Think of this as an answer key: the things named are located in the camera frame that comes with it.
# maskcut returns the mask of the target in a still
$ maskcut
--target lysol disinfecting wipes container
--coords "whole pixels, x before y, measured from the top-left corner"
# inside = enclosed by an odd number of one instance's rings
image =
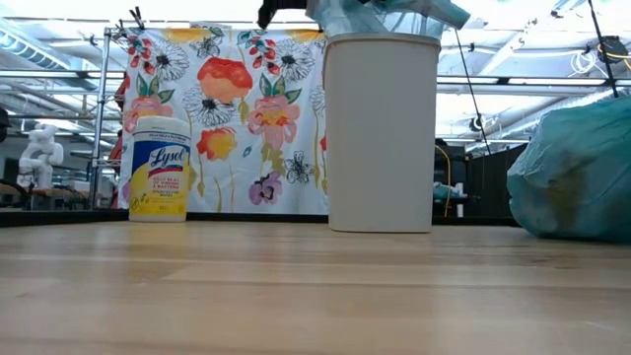
[[[145,116],[133,133],[129,220],[186,220],[190,130],[177,118]]]

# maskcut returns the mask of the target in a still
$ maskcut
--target orange flower print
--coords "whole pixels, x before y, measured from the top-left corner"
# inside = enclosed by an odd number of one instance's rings
[[[197,80],[204,95],[222,104],[246,96],[253,85],[243,63],[218,57],[206,61],[197,73]]]
[[[141,96],[134,99],[131,102],[131,108],[125,112],[123,127],[125,131],[133,133],[140,117],[148,115],[171,117],[173,114],[174,110],[168,105],[161,104],[157,95]]]
[[[205,130],[197,143],[197,152],[206,154],[209,161],[228,160],[230,152],[237,148],[235,130],[229,127]]]
[[[296,137],[296,119],[300,116],[298,105],[289,105],[284,96],[256,100],[254,110],[247,115],[247,129],[252,134],[262,134],[263,140],[274,150],[280,150],[283,142],[291,143]]]

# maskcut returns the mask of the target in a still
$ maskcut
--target white trash can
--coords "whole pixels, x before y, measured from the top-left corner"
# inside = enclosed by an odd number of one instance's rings
[[[437,39],[329,39],[324,67],[329,227],[428,233],[432,225]]]

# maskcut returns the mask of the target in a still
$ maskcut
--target teal plastic bag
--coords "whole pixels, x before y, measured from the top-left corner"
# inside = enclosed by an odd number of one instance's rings
[[[508,190],[513,216],[536,236],[631,242],[631,98],[546,115]]]

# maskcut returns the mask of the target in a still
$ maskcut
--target curtain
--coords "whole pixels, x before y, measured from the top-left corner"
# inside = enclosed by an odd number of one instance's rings
[[[130,33],[119,206],[138,118],[190,123],[188,211],[327,214],[318,31],[208,27]]]

